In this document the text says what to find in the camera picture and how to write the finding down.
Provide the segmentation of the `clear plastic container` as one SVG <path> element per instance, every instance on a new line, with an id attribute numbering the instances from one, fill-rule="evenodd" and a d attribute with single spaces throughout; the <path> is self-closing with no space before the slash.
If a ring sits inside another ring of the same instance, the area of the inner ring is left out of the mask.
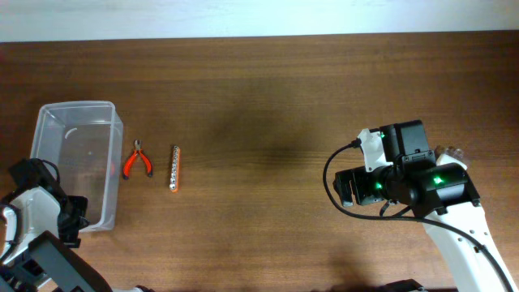
<path id="1" fill-rule="evenodd" d="M 67 195 L 88 199 L 84 232 L 115 225 L 123 123 L 110 101 L 68 101 L 40 108 L 31 158 L 54 163 Z"/>

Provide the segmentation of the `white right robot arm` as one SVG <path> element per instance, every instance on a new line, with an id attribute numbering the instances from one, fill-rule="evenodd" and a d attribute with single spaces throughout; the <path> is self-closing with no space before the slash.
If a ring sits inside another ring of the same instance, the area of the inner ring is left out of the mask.
<path id="1" fill-rule="evenodd" d="M 424 226 L 459 291 L 516 291 L 466 169 L 432 151 L 336 173 L 324 190 L 348 217 Z"/>

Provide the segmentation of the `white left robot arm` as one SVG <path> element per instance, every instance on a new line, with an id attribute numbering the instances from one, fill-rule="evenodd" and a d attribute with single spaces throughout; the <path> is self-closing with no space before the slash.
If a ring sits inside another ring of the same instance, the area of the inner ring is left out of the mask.
<path id="1" fill-rule="evenodd" d="M 109 283 L 73 252 L 89 226 L 88 199 L 67 195 L 55 164 L 23 159 L 9 168 L 16 190 L 1 199 L 6 222 L 1 290 L 38 291 L 52 280 L 57 291 L 111 291 Z"/>

